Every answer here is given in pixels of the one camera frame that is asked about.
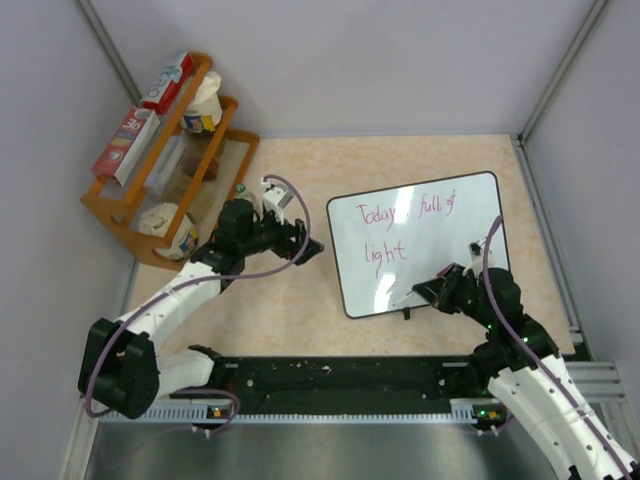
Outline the pink marker cap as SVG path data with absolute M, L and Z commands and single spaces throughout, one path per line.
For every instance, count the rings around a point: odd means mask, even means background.
M 440 271 L 436 274 L 435 278 L 441 278 L 441 277 L 443 277 L 443 276 L 444 276 L 444 275 L 446 275 L 446 274 L 447 274 L 451 269 L 452 269 L 452 265 L 448 265 L 447 267 L 445 267 L 445 268 L 443 268 L 442 270 L 440 270 Z

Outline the white whiteboard black frame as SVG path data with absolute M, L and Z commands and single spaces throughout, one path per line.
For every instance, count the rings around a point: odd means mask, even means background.
M 326 205 L 347 317 L 424 306 L 419 296 L 391 304 L 451 263 L 471 263 L 469 244 L 486 240 L 503 212 L 490 171 L 330 199 Z

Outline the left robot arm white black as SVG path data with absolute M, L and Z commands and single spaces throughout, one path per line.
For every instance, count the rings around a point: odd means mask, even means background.
M 211 240 L 197 249 L 174 279 L 137 309 L 115 321 L 101 318 L 90 328 L 78 389 L 86 402 L 129 419 L 141 417 L 160 397 L 196 388 L 216 396 L 227 374 L 216 354 L 192 346 L 171 356 L 159 348 L 196 310 L 222 294 L 232 282 L 247 280 L 248 257 L 272 252 L 286 266 L 300 266 L 320 254 L 305 221 L 289 222 L 274 210 L 256 214 L 245 199 L 227 202 Z

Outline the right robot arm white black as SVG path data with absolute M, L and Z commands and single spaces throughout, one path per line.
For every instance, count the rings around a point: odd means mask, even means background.
M 513 275 L 452 264 L 413 285 L 434 309 L 462 314 L 486 330 L 467 357 L 466 380 L 520 423 L 560 479 L 636 479 L 639 462 L 609 433 L 577 388 L 556 343 L 528 315 Z

